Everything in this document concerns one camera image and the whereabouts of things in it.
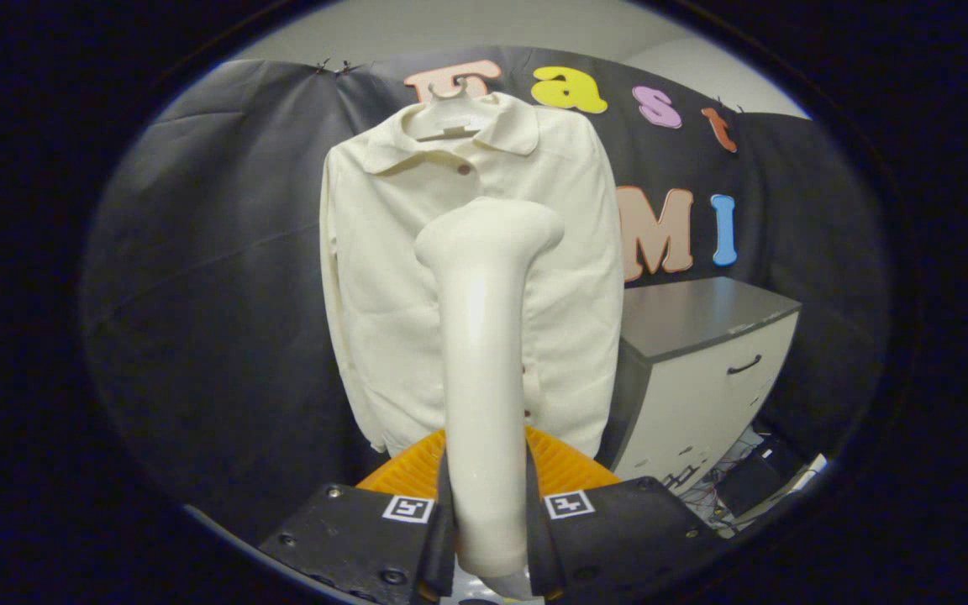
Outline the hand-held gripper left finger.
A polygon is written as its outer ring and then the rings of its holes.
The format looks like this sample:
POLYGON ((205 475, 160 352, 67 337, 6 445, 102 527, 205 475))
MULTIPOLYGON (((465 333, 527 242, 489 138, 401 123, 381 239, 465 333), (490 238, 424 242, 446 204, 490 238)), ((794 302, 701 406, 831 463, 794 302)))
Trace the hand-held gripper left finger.
POLYGON ((438 604, 455 579, 445 445, 438 430, 357 486, 322 485, 260 551, 342 600, 438 604))

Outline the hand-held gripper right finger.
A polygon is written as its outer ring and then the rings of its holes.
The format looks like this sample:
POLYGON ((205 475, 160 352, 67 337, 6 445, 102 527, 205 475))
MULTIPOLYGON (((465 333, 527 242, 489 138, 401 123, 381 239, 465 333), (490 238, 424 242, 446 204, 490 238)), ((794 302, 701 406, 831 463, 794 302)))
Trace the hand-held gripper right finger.
POLYGON ((710 566, 723 539, 654 477, 617 478, 527 428, 528 578, 548 604, 635 604, 710 566))

